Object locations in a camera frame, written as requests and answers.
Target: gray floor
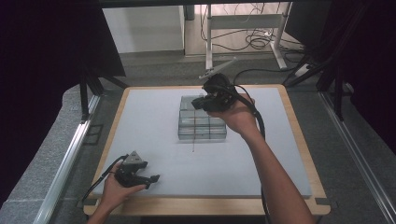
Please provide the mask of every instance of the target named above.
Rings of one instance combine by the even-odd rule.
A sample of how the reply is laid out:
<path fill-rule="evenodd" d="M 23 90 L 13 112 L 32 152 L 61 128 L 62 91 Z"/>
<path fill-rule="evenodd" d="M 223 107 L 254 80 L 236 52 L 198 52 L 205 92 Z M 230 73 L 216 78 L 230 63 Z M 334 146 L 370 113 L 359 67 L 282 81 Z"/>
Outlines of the gray floor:
<path fill-rule="evenodd" d="M 246 56 L 224 71 L 229 78 L 249 68 L 277 69 L 271 56 Z M 198 79 L 205 71 L 202 58 L 172 59 L 153 57 L 149 63 L 136 64 L 127 56 L 123 64 L 127 77 L 120 78 L 131 86 L 202 85 Z M 238 78 L 238 84 L 279 84 L 287 73 L 248 72 Z M 320 223 L 387 223 L 361 173 L 355 166 L 345 143 L 315 90 L 318 77 L 312 77 L 295 88 L 288 89 L 289 97 L 301 125 L 305 140 L 317 167 L 332 211 Z M 83 212 L 76 203 L 92 182 L 92 177 L 114 119 L 122 90 L 103 80 L 105 94 L 92 121 L 92 130 L 103 127 L 97 144 L 87 137 L 69 175 L 61 199 L 50 223 L 84 223 Z M 395 155 L 387 148 L 370 126 L 361 118 L 348 98 L 344 99 L 345 123 L 361 146 L 390 198 L 396 199 Z M 18 186 L 0 211 L 0 223 L 31 223 L 46 196 L 50 183 L 64 157 L 80 119 L 79 88 L 64 94 L 64 106 L 45 142 L 39 149 Z M 183 219 L 193 223 L 193 217 Z M 251 219 L 258 223 L 260 219 Z M 107 223 L 176 223 L 169 218 L 112 217 Z"/>

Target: person's right hand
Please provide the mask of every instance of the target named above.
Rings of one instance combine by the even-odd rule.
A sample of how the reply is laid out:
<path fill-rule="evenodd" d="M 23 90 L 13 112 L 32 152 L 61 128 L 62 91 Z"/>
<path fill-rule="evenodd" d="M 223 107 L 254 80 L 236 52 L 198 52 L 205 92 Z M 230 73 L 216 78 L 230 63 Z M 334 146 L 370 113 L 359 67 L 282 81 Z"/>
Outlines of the person's right hand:
<path fill-rule="evenodd" d="M 246 94 L 240 95 L 250 101 Z M 230 109 L 224 112 L 207 112 L 207 114 L 211 117 L 223 119 L 230 129 L 241 135 L 259 130 L 255 117 L 249 108 L 239 100 L 235 101 Z"/>

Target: table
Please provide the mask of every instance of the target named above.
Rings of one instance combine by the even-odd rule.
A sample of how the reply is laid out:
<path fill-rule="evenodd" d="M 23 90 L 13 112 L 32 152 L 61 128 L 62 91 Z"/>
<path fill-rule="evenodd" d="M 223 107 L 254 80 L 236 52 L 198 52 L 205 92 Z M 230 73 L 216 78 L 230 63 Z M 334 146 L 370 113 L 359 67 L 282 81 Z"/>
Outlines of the table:
<path fill-rule="evenodd" d="M 305 199 L 309 209 L 314 215 L 322 216 L 330 212 L 330 206 L 323 204 L 327 201 L 326 194 L 318 178 L 315 165 L 308 151 L 306 142 L 298 124 L 297 118 L 294 115 L 290 99 L 286 90 L 281 85 L 261 85 L 261 86 L 246 86 L 247 88 L 276 88 L 281 97 L 285 112 L 287 114 L 292 134 L 296 140 L 296 144 L 301 155 L 304 168 L 306 170 L 309 185 L 312 189 L 312 195 Z M 201 87 L 160 87 L 160 88 L 130 88 L 128 90 L 155 90 L 155 89 L 199 89 Z M 124 93 L 120 102 L 117 115 L 111 127 L 109 137 L 107 139 L 102 158 L 99 162 L 97 172 L 94 180 L 101 174 L 102 168 L 105 164 L 106 157 L 112 144 L 112 140 L 119 125 L 121 113 L 125 107 L 125 102 L 128 94 Z M 98 196 L 91 195 L 91 199 L 99 199 Z M 91 215 L 96 206 L 84 206 L 84 212 Z M 262 201 L 259 198 L 235 198 L 235 197 L 164 197 L 164 196 L 133 196 L 123 205 L 119 206 L 112 214 L 125 216 L 257 216 L 263 215 Z"/>

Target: human hand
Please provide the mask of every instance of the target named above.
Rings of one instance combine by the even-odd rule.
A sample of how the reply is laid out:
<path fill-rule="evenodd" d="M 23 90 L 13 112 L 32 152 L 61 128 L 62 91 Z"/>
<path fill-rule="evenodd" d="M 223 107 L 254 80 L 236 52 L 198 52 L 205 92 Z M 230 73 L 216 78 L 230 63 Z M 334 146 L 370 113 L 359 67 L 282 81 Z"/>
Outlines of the human hand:
<path fill-rule="evenodd" d="M 254 99 L 248 97 L 247 94 L 240 94 L 249 102 L 254 104 Z M 207 112 L 207 114 L 214 118 L 221 118 L 225 121 L 227 126 L 236 133 L 244 135 L 249 132 L 258 131 L 256 119 L 249 110 L 249 108 L 239 100 L 235 101 L 231 107 L 223 112 Z"/>
<path fill-rule="evenodd" d="M 114 176 L 119 166 L 120 163 L 115 164 L 108 174 L 101 200 L 101 205 L 110 212 L 124 202 L 129 195 L 146 187 L 146 185 L 138 185 L 130 188 L 123 187 Z"/>

